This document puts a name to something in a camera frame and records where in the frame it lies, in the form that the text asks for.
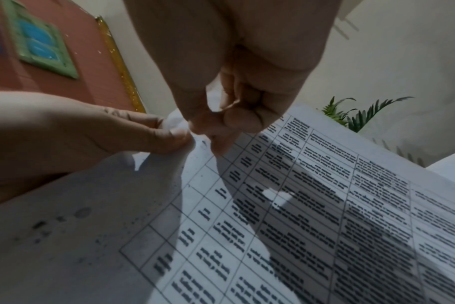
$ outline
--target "paper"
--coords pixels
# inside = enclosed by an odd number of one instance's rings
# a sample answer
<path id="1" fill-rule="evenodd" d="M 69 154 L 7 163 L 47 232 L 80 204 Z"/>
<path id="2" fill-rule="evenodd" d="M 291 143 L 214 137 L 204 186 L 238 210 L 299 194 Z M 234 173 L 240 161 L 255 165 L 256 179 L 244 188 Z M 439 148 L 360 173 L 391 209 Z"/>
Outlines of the paper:
<path id="1" fill-rule="evenodd" d="M 455 185 L 295 107 L 224 157 L 196 137 L 0 206 L 20 301 L 455 303 Z"/>

